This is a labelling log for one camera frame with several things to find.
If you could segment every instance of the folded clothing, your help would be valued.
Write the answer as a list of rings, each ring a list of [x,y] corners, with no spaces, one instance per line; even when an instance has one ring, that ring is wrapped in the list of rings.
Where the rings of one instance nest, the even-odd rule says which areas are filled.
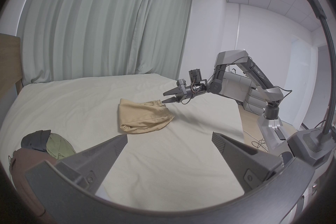
[[[51,130],[40,130],[26,135],[21,140],[21,147],[48,152],[55,159],[64,159],[76,154],[73,147],[65,138],[52,133]]]
[[[160,100],[134,103],[120,99],[120,128],[131,134],[148,133],[165,127],[174,115]]]
[[[39,199],[35,196],[25,177],[25,173],[40,162],[47,160],[55,165],[57,160],[47,152],[41,152],[35,149],[20,148],[13,152],[13,158],[10,161],[9,171],[12,176],[14,186],[26,203],[29,209],[43,222],[56,223],[53,218],[45,211]]]

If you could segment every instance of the bed sheet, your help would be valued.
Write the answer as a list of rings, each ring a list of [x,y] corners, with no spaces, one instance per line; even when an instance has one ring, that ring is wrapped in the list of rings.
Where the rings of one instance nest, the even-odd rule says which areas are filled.
[[[25,86],[0,130],[0,158],[7,174],[8,155],[36,130],[66,138],[80,152],[123,134],[120,98],[163,100],[176,81],[156,74],[81,78]],[[234,100],[204,94],[187,105],[167,104],[174,119],[163,129],[128,134],[128,144],[103,186],[111,201],[138,209],[182,211],[217,205],[244,194],[211,142],[212,132],[244,142]]]

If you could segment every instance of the pile of clothes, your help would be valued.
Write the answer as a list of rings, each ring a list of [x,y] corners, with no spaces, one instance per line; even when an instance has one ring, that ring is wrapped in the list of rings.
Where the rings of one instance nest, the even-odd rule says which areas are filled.
[[[21,148],[14,151],[10,158],[9,171],[19,196],[43,223],[56,222],[31,190],[25,173],[42,161],[47,160],[55,165],[57,160],[73,154],[76,152],[66,139],[51,130],[40,130],[26,135],[21,141]]]

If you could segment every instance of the curtain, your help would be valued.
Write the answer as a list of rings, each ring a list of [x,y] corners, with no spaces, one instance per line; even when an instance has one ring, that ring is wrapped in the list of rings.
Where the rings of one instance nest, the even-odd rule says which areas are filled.
[[[30,0],[24,84],[158,73],[175,78],[191,0]]]

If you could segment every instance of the dark circular label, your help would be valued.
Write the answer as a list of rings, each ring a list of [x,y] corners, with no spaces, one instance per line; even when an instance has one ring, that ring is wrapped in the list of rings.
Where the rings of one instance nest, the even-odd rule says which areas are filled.
[[[287,164],[293,158],[293,155],[292,155],[291,152],[285,151],[285,152],[281,153],[279,155],[279,157],[282,159],[282,164],[281,165],[284,167],[285,164]]]

